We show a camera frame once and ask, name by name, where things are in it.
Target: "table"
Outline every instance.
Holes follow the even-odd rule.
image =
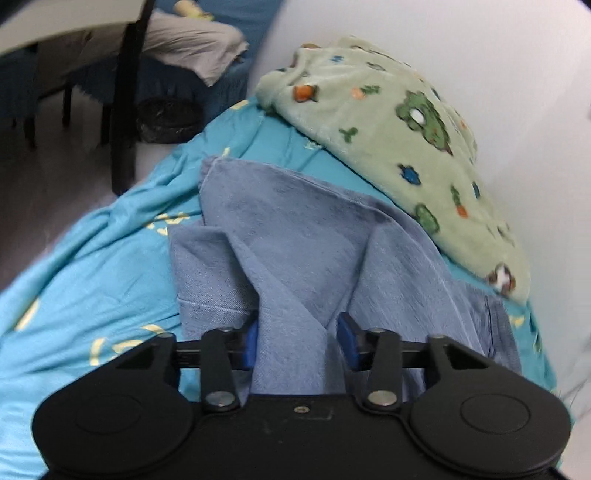
[[[22,0],[0,7],[0,54],[76,30],[128,24],[119,51],[111,121],[111,185],[121,195],[135,180],[135,89],[155,0]]]

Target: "light blue sheet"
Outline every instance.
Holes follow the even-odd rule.
[[[209,155],[273,163],[389,202],[293,127],[265,116],[255,102],[226,111],[160,162],[143,184],[80,220],[1,294],[2,480],[44,472],[30,421],[45,397],[156,332],[172,331],[182,339],[166,229],[200,215],[197,179]],[[448,264],[456,277],[492,293]],[[552,389],[554,376],[530,310],[510,302],[505,307],[525,376]],[[183,373],[181,390],[196,398],[193,372]]]

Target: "bolt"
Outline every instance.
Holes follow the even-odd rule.
[[[397,402],[398,397],[396,393],[390,392],[389,390],[376,390],[368,395],[368,400],[374,405],[389,407]]]
[[[205,397],[205,401],[214,407],[227,407],[232,405],[235,400],[236,397],[233,394],[223,390],[208,393]]]

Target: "fleece blanket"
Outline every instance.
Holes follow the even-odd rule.
[[[530,269],[473,163],[465,121],[417,72],[358,38],[301,48],[256,96],[413,215],[454,261],[525,303]]]

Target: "black trash bag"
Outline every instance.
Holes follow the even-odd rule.
[[[180,98],[149,98],[138,105],[140,138],[147,143],[184,143],[203,131],[203,109]]]

